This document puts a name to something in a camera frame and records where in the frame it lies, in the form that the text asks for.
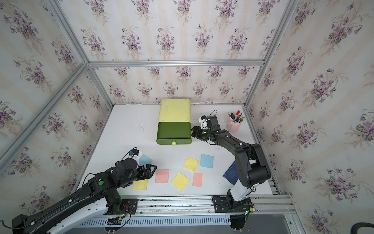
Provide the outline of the blue sticky note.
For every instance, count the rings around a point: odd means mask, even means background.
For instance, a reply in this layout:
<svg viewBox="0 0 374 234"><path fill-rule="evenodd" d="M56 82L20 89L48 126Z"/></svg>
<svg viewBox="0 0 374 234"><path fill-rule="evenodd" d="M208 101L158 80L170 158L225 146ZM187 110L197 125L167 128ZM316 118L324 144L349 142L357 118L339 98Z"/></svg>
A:
<svg viewBox="0 0 374 234"><path fill-rule="evenodd" d="M213 163L214 163L214 157L201 154L201 160L200 160L200 166L205 167L205 168L213 168Z"/></svg>
<svg viewBox="0 0 374 234"><path fill-rule="evenodd" d="M153 160L149 158L148 156L142 155L139 159L139 166L146 166L147 164L151 164L152 161Z"/></svg>

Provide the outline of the green top drawer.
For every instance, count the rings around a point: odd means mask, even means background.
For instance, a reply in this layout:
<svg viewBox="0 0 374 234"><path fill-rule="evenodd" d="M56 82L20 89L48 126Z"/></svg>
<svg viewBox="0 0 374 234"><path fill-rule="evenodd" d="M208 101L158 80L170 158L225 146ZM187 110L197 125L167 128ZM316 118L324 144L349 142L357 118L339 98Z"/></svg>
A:
<svg viewBox="0 0 374 234"><path fill-rule="evenodd" d="M192 143L190 122L159 122L156 143L159 145L185 145Z"/></svg>

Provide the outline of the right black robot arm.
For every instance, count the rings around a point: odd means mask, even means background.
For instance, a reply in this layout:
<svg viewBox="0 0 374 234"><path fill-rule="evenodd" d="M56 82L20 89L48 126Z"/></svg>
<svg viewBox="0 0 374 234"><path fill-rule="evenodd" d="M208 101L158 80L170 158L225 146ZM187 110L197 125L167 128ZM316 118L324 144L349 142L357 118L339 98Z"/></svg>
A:
<svg viewBox="0 0 374 234"><path fill-rule="evenodd" d="M228 192L231 200L243 201L252 192L253 186L271 178L270 166L259 144L241 141L227 130L212 131L200 126L191 129L191 136L201 141L211 141L234 155L239 181Z"/></svg>

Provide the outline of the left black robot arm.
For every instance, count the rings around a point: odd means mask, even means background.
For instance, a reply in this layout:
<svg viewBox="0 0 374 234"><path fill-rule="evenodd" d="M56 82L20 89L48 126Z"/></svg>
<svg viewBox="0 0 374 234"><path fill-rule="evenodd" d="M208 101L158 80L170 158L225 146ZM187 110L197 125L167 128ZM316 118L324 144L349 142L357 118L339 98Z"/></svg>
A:
<svg viewBox="0 0 374 234"><path fill-rule="evenodd" d="M139 166L132 158L121 160L114 167L94 174L74 193L51 207L13 218L9 229L15 234L63 234L97 215L123 216L124 203L118 189L150 179L156 170L155 165Z"/></svg>

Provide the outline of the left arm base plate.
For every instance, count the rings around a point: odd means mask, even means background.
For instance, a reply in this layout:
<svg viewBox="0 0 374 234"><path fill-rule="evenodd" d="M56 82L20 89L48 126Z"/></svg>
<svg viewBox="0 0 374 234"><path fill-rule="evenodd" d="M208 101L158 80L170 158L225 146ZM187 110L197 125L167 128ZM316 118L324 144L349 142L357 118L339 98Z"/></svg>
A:
<svg viewBox="0 0 374 234"><path fill-rule="evenodd" d="M138 199L122 199L120 204L110 205L105 215L134 215L138 206Z"/></svg>

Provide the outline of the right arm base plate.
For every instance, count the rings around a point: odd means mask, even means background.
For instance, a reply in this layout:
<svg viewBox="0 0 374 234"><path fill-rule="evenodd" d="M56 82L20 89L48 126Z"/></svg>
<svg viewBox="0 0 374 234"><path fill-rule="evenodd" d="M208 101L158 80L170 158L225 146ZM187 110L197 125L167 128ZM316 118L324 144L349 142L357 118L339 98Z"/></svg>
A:
<svg viewBox="0 0 374 234"><path fill-rule="evenodd" d="M250 198L235 201L231 196L213 196L212 203L215 213L241 213L249 214L255 210Z"/></svg>

